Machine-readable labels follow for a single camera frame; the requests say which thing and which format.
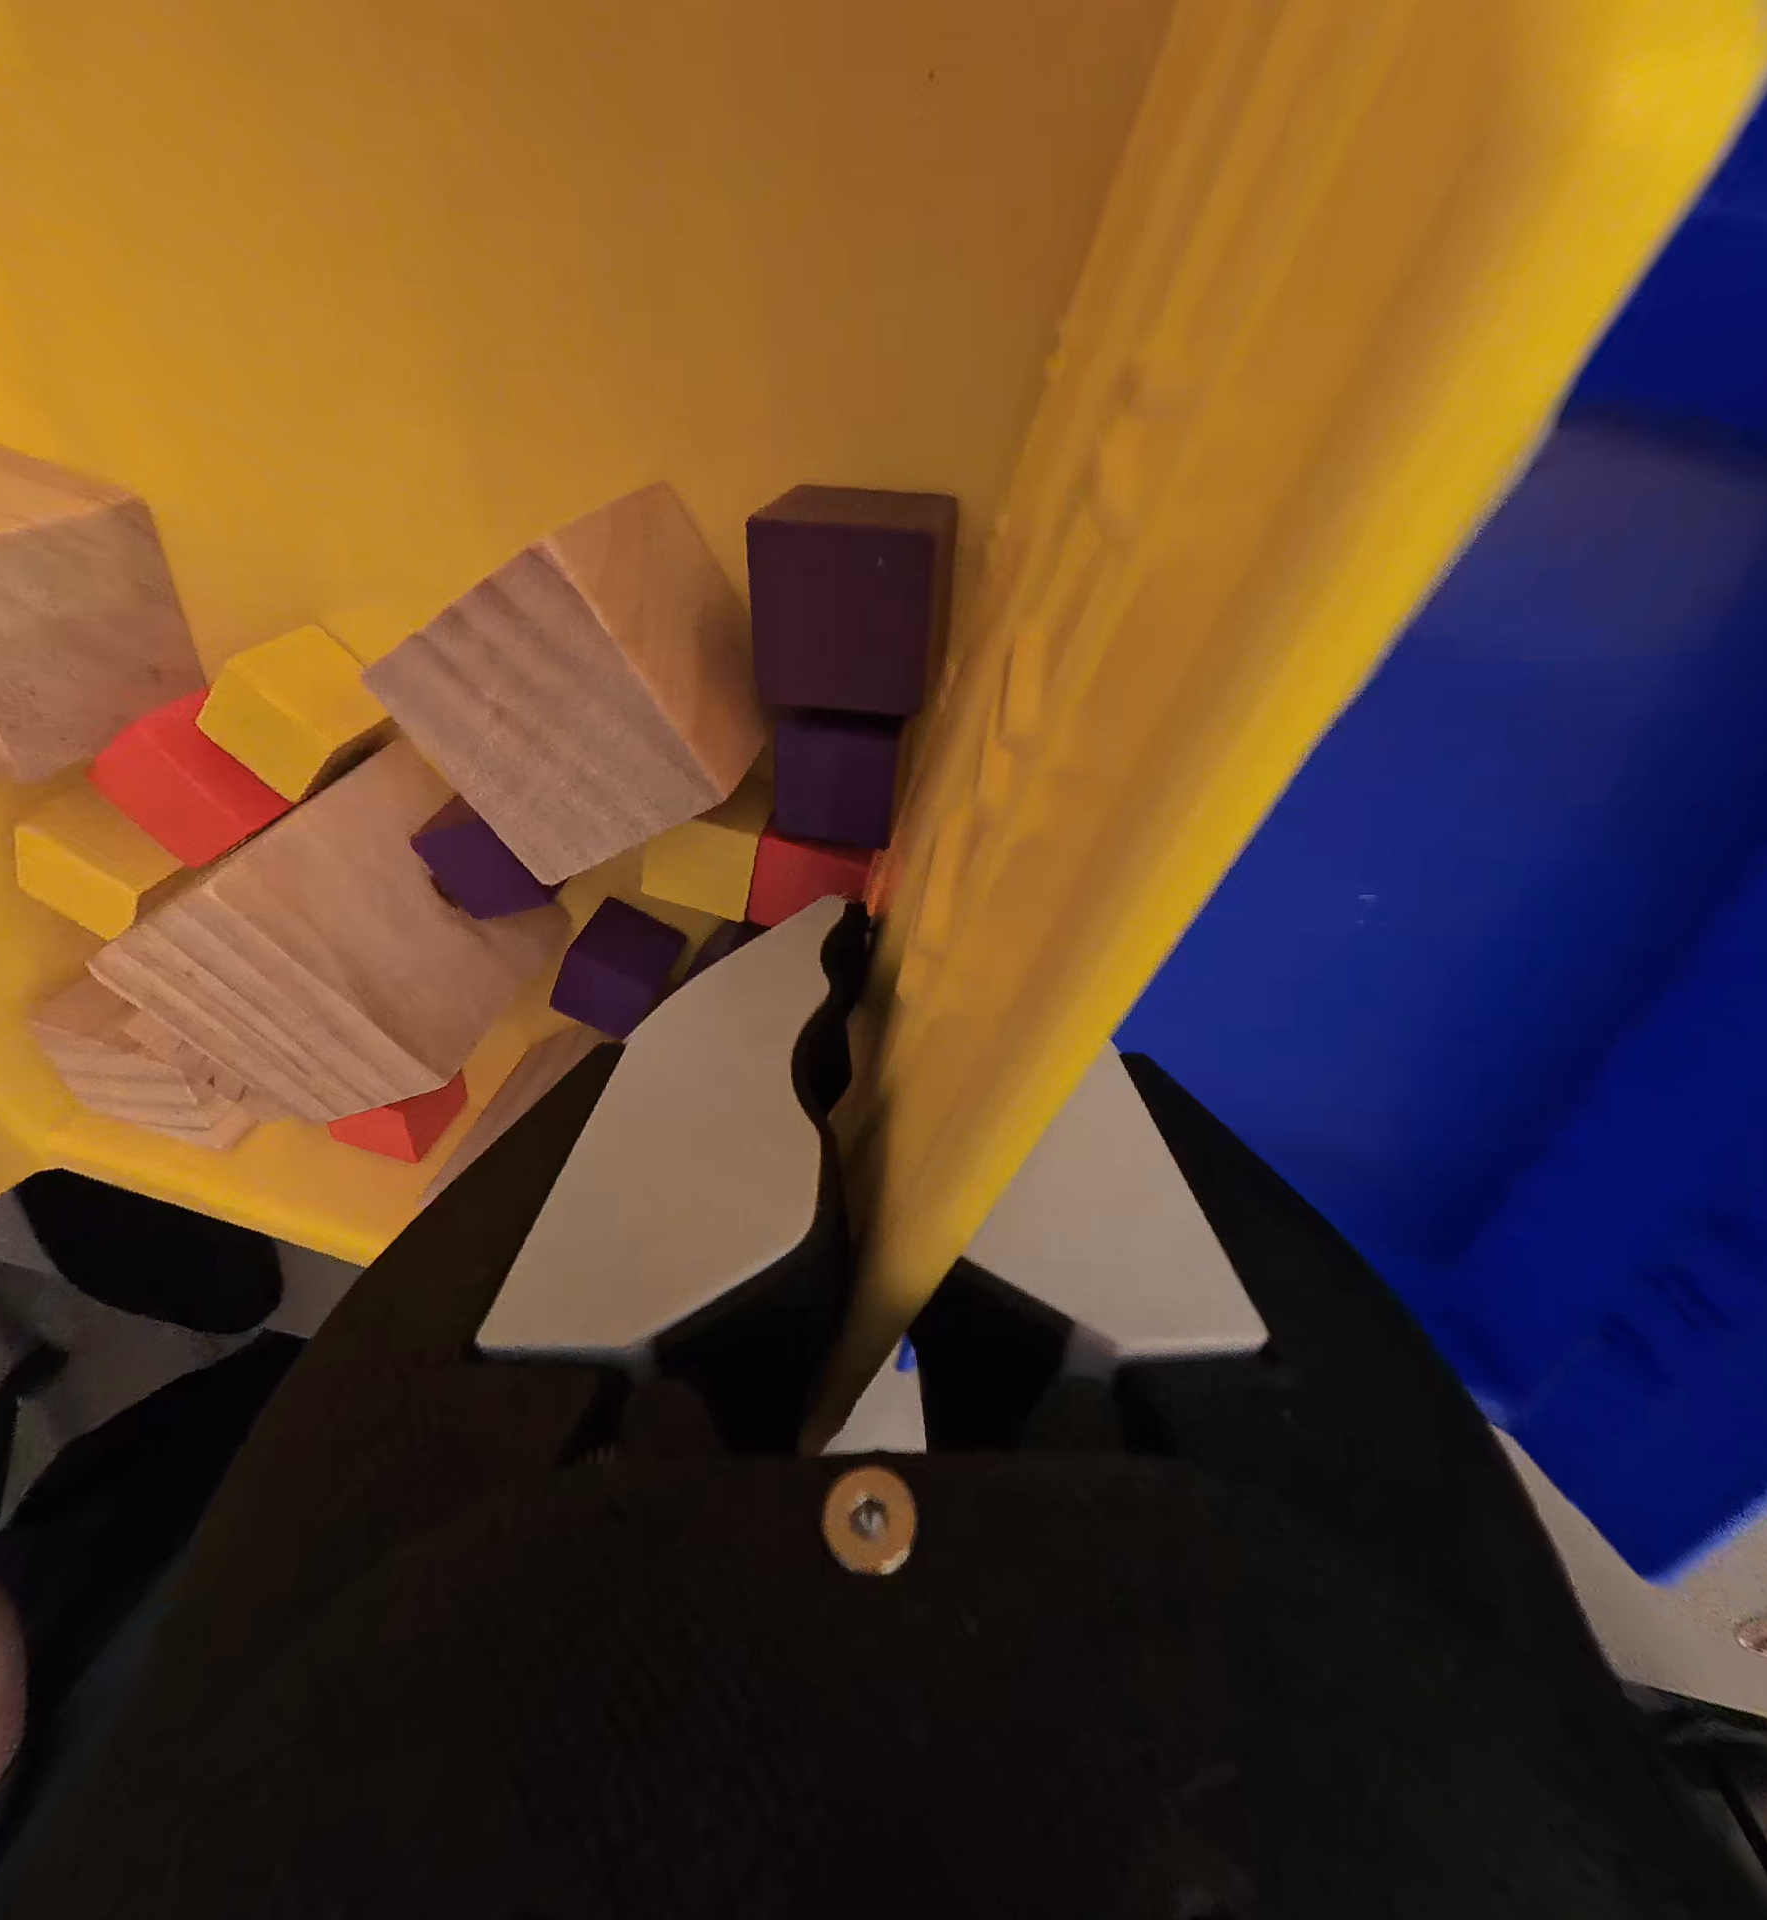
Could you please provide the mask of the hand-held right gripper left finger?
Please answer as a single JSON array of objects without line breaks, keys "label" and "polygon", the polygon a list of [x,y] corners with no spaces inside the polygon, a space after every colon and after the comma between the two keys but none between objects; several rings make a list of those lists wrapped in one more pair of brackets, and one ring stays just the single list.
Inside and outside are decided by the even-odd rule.
[{"label": "hand-held right gripper left finger", "polygon": [[865,909],[818,899],[636,1029],[486,1309],[483,1355],[638,1363],[803,1247],[870,957]]}]

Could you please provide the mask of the yellow plastic box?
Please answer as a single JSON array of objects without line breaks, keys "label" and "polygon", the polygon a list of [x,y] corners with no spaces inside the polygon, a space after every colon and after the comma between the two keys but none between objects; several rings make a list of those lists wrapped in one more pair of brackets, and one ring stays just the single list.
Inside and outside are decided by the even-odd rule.
[{"label": "yellow plastic box", "polygon": [[0,443],[216,660],[961,500],[827,1436],[1766,90],[1767,5],[0,5]]}]

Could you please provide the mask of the blue plastic box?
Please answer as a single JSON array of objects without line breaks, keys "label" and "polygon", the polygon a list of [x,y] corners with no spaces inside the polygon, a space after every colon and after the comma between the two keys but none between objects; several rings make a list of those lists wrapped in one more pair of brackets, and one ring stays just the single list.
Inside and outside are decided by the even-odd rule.
[{"label": "blue plastic box", "polygon": [[1767,91],[1115,1045],[1634,1572],[1767,1512]]}]

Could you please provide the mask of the pile of wooden coloured cubes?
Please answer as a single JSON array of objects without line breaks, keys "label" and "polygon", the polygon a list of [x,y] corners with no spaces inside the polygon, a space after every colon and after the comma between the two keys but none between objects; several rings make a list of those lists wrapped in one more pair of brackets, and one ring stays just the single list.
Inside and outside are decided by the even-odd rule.
[{"label": "pile of wooden coloured cubes", "polygon": [[667,829],[753,862],[776,682],[667,485],[499,564],[376,662],[202,658],[149,503],[0,443],[0,1180],[102,1180],[355,1251],[558,1021],[601,899],[672,971]]}]

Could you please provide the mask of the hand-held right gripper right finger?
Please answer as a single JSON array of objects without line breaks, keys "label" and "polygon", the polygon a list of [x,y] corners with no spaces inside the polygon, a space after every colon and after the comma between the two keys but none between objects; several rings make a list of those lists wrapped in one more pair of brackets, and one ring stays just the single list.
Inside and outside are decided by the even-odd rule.
[{"label": "hand-held right gripper right finger", "polygon": [[1106,1046],[910,1331],[926,1397],[1022,1397],[1062,1370],[1268,1343],[1122,1054]]}]

